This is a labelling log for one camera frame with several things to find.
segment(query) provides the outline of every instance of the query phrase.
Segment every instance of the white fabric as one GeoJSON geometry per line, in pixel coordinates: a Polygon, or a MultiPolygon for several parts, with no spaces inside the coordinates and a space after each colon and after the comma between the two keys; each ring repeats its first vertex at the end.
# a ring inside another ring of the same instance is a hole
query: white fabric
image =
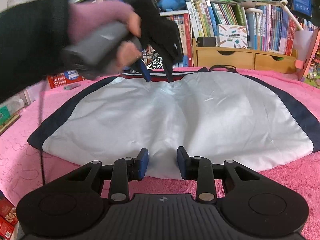
{"type": "Polygon", "coordinates": [[[313,150],[278,96],[235,73],[194,73],[180,81],[118,77],[83,98],[43,144],[44,151],[86,164],[112,164],[149,150],[147,176],[181,179],[177,148],[222,164],[262,171],[313,150]]]}

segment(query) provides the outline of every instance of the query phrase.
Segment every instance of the wooden drawer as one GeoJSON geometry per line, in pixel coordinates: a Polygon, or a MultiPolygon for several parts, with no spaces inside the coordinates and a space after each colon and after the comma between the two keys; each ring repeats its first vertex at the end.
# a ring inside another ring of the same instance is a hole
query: wooden drawer
{"type": "Polygon", "coordinates": [[[255,70],[274,70],[280,73],[293,74],[296,72],[295,58],[285,57],[276,60],[270,55],[255,54],[254,69],[255,70]]]}
{"type": "Polygon", "coordinates": [[[199,67],[232,65],[236,68],[253,69],[253,53],[229,50],[197,50],[199,67]]]}

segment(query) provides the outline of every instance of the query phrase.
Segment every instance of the box with pencil illustrations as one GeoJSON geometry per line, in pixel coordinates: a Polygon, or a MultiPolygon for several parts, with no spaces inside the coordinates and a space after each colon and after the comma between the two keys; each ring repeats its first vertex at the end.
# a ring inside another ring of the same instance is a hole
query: box with pencil illustrations
{"type": "Polygon", "coordinates": [[[218,44],[222,48],[247,49],[247,29],[240,25],[218,25],[218,44]]]}

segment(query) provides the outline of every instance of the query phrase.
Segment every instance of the barcode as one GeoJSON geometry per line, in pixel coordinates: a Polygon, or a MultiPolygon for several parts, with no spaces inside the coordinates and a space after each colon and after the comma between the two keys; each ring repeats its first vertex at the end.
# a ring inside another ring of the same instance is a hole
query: barcode
{"type": "Polygon", "coordinates": [[[11,236],[11,233],[9,233],[8,231],[5,233],[5,238],[10,238],[10,236],[11,236]]]}

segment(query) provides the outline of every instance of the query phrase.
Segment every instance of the metal screw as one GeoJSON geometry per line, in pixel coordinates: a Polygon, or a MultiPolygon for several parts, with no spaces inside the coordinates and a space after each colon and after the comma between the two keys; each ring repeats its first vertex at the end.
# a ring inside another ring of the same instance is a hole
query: metal screw
{"type": "Polygon", "coordinates": [[[208,192],[201,193],[199,198],[203,201],[212,201],[214,200],[214,195],[208,192]]]}
{"type": "Polygon", "coordinates": [[[111,195],[113,201],[124,201],[126,198],[127,196],[123,193],[114,193],[111,195]]]}

